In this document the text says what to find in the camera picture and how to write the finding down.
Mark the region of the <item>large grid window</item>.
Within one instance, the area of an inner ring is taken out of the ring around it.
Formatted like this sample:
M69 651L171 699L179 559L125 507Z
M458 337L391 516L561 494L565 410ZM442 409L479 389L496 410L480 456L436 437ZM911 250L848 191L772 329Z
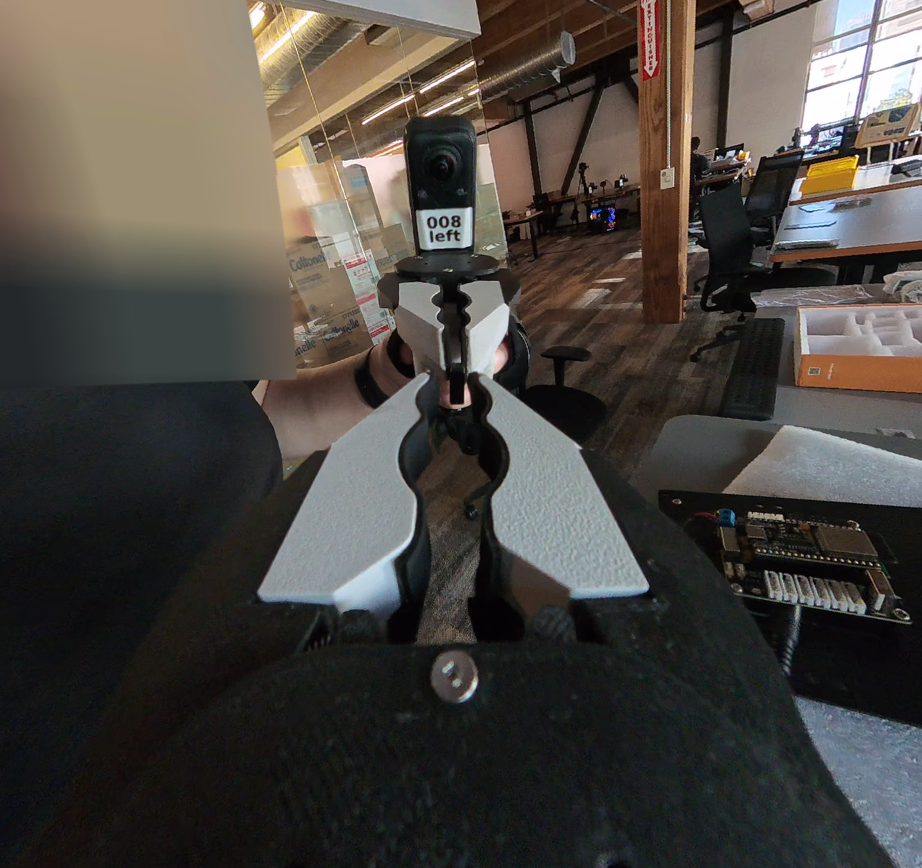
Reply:
M801 129L920 101L921 0L824 0Z

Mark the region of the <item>black textured pad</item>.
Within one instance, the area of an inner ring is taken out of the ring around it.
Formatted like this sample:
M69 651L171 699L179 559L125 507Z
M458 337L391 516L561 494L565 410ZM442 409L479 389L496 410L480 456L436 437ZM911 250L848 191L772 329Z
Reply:
M752 319L743 325L737 353L720 402L718 415L746 421L771 421L786 322Z

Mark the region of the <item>white foam insert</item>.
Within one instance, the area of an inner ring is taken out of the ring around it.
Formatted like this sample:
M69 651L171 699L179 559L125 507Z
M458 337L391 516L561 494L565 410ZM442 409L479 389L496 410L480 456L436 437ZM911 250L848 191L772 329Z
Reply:
M811 355L919 357L921 307L799 309L801 351Z

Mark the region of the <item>dark desk orange edge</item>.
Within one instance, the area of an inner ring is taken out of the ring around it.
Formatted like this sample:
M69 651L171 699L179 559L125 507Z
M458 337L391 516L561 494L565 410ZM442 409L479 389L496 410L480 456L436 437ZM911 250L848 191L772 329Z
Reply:
M773 263L916 252L921 187L867 196L865 205L830 201L790 206L777 229Z

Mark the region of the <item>grey office desk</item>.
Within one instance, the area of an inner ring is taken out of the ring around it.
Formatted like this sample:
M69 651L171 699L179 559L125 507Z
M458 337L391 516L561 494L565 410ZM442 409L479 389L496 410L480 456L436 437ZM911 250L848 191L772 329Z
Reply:
M794 289L757 296L757 318L786 322L779 364L774 422L863 435L921 437L921 400L916 393L801 388L795 383Z

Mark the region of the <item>red white wall sign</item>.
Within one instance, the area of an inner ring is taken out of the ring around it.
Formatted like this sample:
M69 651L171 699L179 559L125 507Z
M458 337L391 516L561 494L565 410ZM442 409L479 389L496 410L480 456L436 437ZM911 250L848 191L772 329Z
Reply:
M638 69L643 82L661 68L660 7L662 0L638 0Z

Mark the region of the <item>black circuit board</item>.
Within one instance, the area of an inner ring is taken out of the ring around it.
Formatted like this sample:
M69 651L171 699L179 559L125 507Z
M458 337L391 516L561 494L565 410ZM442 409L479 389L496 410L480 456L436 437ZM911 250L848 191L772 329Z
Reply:
M721 508L716 532L718 567L744 600L902 625L913 621L893 587L893 552L856 521Z

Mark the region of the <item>person's left hand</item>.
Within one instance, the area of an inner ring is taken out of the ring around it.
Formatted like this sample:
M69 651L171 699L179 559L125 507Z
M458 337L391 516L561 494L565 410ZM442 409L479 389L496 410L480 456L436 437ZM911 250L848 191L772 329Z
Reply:
M416 376L414 353L397 330L390 332L385 342L375 345L370 370L375 384L387 395L396 393ZM451 401L450 395L450 383L441 381L439 403L444 409L459 411L472 404L471 390L467 385L458 403Z

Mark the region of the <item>person's dark clothing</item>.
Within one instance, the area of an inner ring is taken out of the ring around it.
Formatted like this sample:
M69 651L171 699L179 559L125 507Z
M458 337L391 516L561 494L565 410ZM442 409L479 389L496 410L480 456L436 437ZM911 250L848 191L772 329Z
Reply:
M2 866L72 782L180 576L280 483L255 386L2 390Z

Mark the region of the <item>orange cardboard box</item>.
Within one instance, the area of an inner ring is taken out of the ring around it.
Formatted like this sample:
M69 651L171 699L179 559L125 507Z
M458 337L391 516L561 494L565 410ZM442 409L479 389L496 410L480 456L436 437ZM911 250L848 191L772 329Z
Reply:
M921 355L919 357L862 357L803 353L801 351L799 309L794 334L794 373L798 386L843 390L921 392Z

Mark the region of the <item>person's left forearm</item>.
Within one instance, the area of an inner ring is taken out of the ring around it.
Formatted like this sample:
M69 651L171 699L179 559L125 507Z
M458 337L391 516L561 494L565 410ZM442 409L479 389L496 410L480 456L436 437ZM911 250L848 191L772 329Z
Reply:
M364 356L316 367L294 379L263 379L253 388L278 440L281 458L329 448L373 413L355 381Z

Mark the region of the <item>dark grey desk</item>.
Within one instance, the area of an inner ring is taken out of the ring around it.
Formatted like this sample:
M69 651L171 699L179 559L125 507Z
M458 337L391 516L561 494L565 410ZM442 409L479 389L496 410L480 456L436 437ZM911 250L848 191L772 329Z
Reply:
M660 490L721 492L770 442L777 424L682 415L664 425L634 477ZM859 816L898 866L921 865L921 731L807 699L797 701L815 747Z

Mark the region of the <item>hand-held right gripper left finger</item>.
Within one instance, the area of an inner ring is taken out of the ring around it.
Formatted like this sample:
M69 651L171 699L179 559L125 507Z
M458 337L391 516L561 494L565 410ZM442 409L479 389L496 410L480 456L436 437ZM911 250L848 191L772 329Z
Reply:
M436 381L412 379L322 455L258 589L264 603L416 617L429 582L421 472L432 460Z

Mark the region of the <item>yellow plastic bin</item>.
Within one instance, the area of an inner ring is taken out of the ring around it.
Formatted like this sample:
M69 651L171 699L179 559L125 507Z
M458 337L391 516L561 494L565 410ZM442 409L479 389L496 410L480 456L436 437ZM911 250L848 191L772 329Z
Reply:
M799 192L802 196L816 196L849 191L854 188L858 171L858 156L840 157L812 164L801 182Z

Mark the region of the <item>black office chair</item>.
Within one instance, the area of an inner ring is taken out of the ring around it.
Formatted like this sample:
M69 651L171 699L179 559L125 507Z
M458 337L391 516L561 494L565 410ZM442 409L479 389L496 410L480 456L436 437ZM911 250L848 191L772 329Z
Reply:
M753 230L772 239L789 204L798 176L803 150L762 157L744 202L746 216Z
M580 347L555 345L541 355L552 360L555 383L528 387L521 400L564 435L583 444L601 426L607 408L604 401L587 391L568 387L564 378L568 362L585 362L591 353Z
M766 288L771 278L766 270L752 264L755 244L738 183L702 196L700 214L708 249L700 309L737 312L740 316L736 324L727 326L713 341L694 351L690 356L693 363L700 360L703 352L740 338L743 322L757 309L751 293Z

